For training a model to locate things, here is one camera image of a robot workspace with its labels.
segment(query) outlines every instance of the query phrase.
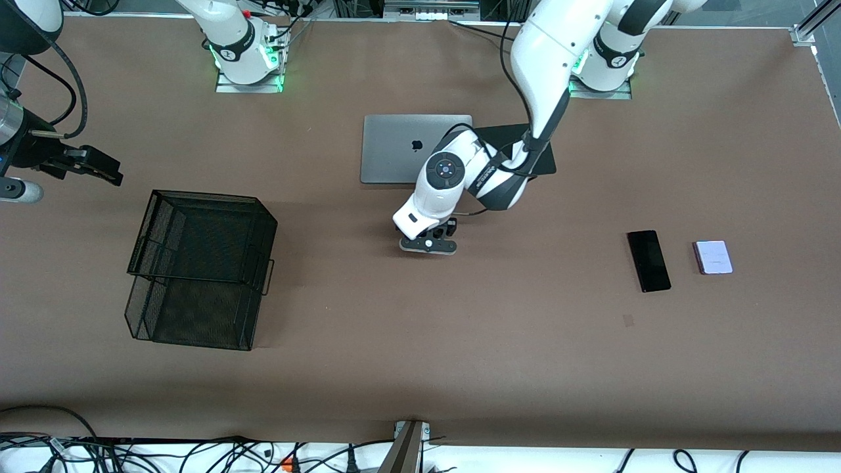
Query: basket handle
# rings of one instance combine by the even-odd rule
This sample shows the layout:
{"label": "basket handle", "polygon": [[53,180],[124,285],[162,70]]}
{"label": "basket handle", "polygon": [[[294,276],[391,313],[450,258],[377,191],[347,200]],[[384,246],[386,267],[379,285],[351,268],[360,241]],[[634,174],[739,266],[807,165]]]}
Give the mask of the basket handle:
{"label": "basket handle", "polygon": [[263,292],[260,293],[262,295],[268,295],[268,288],[272,285],[272,273],[274,273],[274,260],[269,258],[268,262],[272,264],[272,267],[268,270],[268,276],[266,277],[266,285],[263,286]]}

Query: white floor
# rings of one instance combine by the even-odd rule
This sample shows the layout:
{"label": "white floor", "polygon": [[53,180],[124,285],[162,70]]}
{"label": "white floor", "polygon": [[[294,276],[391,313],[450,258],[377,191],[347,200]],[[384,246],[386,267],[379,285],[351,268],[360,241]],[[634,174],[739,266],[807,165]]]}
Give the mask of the white floor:
{"label": "white floor", "polygon": [[[231,451],[232,444],[220,444],[204,452],[191,455],[185,464],[184,473],[205,473],[219,458]],[[141,454],[184,455],[193,444],[146,444],[134,445],[132,452]],[[293,444],[274,444],[272,462],[279,462],[289,453]],[[307,444],[299,451],[302,460],[321,459],[346,448],[346,444]],[[270,451],[270,444],[260,444],[253,449],[263,455]],[[430,445],[425,452],[424,472],[432,467],[439,471],[456,467],[457,473],[614,473],[624,457],[626,450],[621,449],[531,449],[501,447],[435,447]],[[357,464],[360,469],[376,468],[388,452],[388,444],[361,447],[357,450]],[[691,450],[697,464],[698,473],[733,473],[736,468],[738,451]],[[67,458],[86,459],[85,450],[72,447],[66,451]],[[46,447],[22,447],[0,451],[0,473],[27,473],[39,471],[49,459],[50,451]],[[182,460],[170,457],[149,458],[161,473],[178,473]],[[225,460],[213,469],[221,472]],[[314,463],[302,464],[302,473]],[[346,456],[339,455],[330,464],[340,471],[346,470]],[[230,468],[230,473],[260,473],[265,464],[255,460],[239,458]],[[148,473],[142,468],[126,463],[126,473]],[[70,463],[67,473],[88,473],[93,470],[91,463]],[[60,463],[54,465],[55,473],[64,473]],[[841,471],[841,453],[784,453],[751,452],[742,465],[742,473],[822,473]],[[624,473],[680,473],[674,465],[672,450],[636,450]],[[325,466],[314,469],[313,473],[331,473]]]}

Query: black button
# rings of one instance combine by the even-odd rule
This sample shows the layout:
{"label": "black button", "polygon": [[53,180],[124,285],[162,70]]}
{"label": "black button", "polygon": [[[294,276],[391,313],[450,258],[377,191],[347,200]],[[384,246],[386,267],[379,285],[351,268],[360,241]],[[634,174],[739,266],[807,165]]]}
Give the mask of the black button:
{"label": "black button", "polygon": [[442,159],[435,165],[435,172],[438,177],[449,179],[456,173],[456,165],[449,159]]}

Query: phone screen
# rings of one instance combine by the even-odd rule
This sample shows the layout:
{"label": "phone screen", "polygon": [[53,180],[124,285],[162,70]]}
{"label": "phone screen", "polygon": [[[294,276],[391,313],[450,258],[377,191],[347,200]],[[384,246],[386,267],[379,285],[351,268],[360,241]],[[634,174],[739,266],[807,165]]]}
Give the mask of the phone screen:
{"label": "phone screen", "polygon": [[628,243],[631,245],[631,255],[643,292],[671,289],[672,283],[669,281],[669,272],[666,271],[657,232],[633,231],[628,233]]}

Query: small box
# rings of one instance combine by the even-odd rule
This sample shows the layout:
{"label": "small box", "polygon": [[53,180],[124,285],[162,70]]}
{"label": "small box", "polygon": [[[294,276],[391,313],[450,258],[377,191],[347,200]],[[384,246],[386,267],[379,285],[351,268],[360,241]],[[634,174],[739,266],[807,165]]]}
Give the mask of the small box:
{"label": "small box", "polygon": [[730,274],[733,265],[725,242],[695,242],[695,255],[702,274]]}

